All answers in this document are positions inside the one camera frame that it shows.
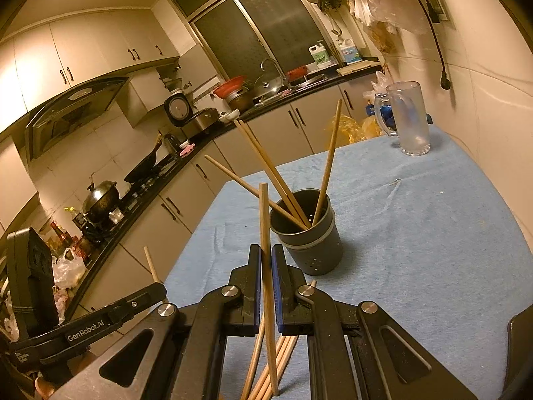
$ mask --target black cable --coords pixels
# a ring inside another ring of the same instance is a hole
[[[435,11],[433,6],[430,3],[430,0],[426,0],[427,4],[427,13],[430,15],[431,22],[433,24],[440,24],[439,14]]]
[[[446,67],[444,66],[444,58],[442,57],[442,52],[440,50],[439,41],[436,38],[435,29],[433,28],[433,24],[431,23],[430,16],[426,12],[426,9],[424,7],[424,3],[422,2],[422,0],[417,0],[417,1],[420,4],[420,6],[422,7],[422,11],[424,12],[424,14],[426,16],[428,24],[430,24],[431,32],[433,33],[433,39],[434,39],[435,45],[436,45],[436,50],[439,52],[439,58],[440,58],[440,62],[442,64],[442,74],[441,74],[441,77],[440,77],[440,86],[444,90],[449,90],[451,88],[451,82],[448,79],[448,76],[446,75]]]

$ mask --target glass mug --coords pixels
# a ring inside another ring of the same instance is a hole
[[[381,116],[381,106],[391,105],[396,130],[387,127]],[[416,81],[393,82],[387,93],[376,93],[374,98],[376,120],[388,136],[398,136],[403,153],[420,156],[431,148],[430,129],[427,125],[426,108],[422,89]]]

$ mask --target metal screw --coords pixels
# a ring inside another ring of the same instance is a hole
[[[377,311],[377,304],[372,301],[366,301],[361,304],[361,309],[368,314],[374,314]]]
[[[236,286],[222,287],[222,294],[227,298],[231,298],[231,296],[235,296],[237,293],[239,293],[239,289]]]
[[[157,307],[157,314],[162,317],[171,316],[174,314],[174,311],[176,311],[176,307],[170,303],[161,304],[159,307]]]
[[[311,296],[314,293],[314,287],[313,286],[300,286],[298,287],[298,293],[302,296]]]

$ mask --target blue tablecloth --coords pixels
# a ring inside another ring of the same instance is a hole
[[[328,194],[344,256],[316,278],[318,288],[338,301],[377,302],[480,400],[494,400],[505,376],[507,323],[533,303],[533,258],[476,164],[434,125],[431,144],[421,157],[402,154],[387,137],[337,149]],[[292,190],[320,188],[326,156],[278,169]],[[246,181],[258,187],[267,178],[260,172]],[[270,183],[269,191],[279,198]],[[185,306],[227,284],[259,243],[258,218],[258,200],[228,182],[165,282],[170,301]],[[288,254],[287,262],[294,264]],[[221,388],[228,400],[241,394],[253,343],[228,339]],[[308,378],[303,337],[279,398],[310,398]]]

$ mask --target gray cup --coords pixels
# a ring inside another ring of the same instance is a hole
[[[294,197],[310,219],[313,218],[318,189],[301,189],[294,192]],[[278,205],[287,209],[283,200]],[[301,230],[275,210],[270,212],[270,228],[278,235],[298,267],[308,275],[327,274],[335,268],[342,258],[342,244],[335,225],[335,212],[326,195],[320,220],[314,227]]]

